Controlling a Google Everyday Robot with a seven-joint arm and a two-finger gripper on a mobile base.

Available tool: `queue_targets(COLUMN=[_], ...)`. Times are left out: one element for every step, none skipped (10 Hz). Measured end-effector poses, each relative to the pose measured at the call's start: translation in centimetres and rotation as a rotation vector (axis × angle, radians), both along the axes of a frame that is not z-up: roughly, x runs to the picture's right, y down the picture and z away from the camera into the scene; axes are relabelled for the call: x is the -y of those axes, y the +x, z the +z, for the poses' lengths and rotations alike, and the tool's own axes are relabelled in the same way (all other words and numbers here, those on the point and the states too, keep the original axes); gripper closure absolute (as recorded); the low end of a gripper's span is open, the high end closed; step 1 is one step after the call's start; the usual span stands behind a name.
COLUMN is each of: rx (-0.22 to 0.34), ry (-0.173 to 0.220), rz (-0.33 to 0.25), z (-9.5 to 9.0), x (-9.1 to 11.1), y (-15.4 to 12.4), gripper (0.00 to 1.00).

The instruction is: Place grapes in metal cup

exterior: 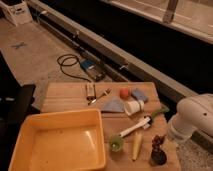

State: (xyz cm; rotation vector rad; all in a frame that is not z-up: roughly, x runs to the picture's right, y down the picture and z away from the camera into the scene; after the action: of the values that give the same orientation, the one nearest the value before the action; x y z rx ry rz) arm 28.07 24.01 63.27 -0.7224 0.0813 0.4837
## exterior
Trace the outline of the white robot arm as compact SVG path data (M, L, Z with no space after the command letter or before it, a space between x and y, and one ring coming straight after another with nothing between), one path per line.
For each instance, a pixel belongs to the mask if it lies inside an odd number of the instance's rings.
M213 137L213 94L180 100L177 113L168 122L167 136L178 143L188 140L196 130Z

